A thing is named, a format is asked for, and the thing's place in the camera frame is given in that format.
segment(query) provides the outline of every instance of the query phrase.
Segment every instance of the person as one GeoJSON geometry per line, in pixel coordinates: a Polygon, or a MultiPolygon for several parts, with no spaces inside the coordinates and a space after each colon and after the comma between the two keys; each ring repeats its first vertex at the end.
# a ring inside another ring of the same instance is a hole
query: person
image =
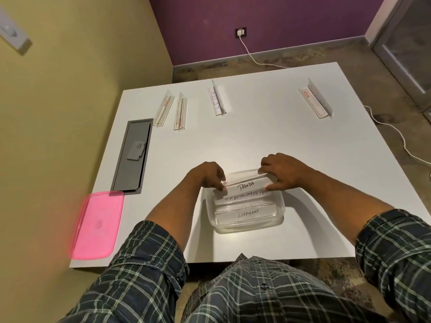
{"type": "MultiPolygon", "coordinates": [[[[303,188],[356,248],[366,279],[410,322],[431,322],[431,227],[404,210],[316,171],[288,155],[264,157],[267,190],[303,188]]],[[[204,162],[138,223],[104,273],[61,320],[173,322],[189,273],[183,251],[201,187],[223,190],[222,168],[204,162]]],[[[385,322],[340,298],[317,278],[244,255],[190,297],[185,322],[385,322]]]]}

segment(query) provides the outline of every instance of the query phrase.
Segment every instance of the purple wall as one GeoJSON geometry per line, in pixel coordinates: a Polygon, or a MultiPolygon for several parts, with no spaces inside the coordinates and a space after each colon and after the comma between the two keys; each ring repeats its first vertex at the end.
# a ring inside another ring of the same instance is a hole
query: purple wall
{"type": "Polygon", "coordinates": [[[174,65],[364,35],[383,0],[150,0],[174,65]]]}

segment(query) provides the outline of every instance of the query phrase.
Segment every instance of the wall socket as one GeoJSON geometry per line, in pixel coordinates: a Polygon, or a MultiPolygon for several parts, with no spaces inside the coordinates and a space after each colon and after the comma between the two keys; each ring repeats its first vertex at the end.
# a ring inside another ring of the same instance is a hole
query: wall socket
{"type": "Polygon", "coordinates": [[[247,36],[247,27],[236,28],[235,29],[235,38],[241,38],[247,36]]]}

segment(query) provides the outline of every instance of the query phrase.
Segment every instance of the light switch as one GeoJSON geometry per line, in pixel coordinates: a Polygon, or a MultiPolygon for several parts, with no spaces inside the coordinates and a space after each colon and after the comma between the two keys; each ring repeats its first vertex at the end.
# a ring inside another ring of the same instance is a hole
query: light switch
{"type": "Polygon", "coordinates": [[[0,8],[0,35],[18,51],[27,44],[27,41],[30,42],[25,32],[8,17],[2,8],[0,8]]]}

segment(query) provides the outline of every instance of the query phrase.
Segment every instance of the plaid shirt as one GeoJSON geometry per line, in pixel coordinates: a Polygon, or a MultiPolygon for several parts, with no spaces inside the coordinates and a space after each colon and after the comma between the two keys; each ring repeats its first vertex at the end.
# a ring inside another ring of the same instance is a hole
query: plaid shirt
{"type": "MultiPolygon", "coordinates": [[[[356,259],[387,304],[411,322],[431,321],[431,227],[402,210],[372,218],[356,259]]],[[[175,240],[153,222],[136,225],[121,250],[62,323],[173,322],[189,273],[175,240]]],[[[239,259],[189,299],[187,322],[381,322],[323,282],[288,265],[239,259]]]]}

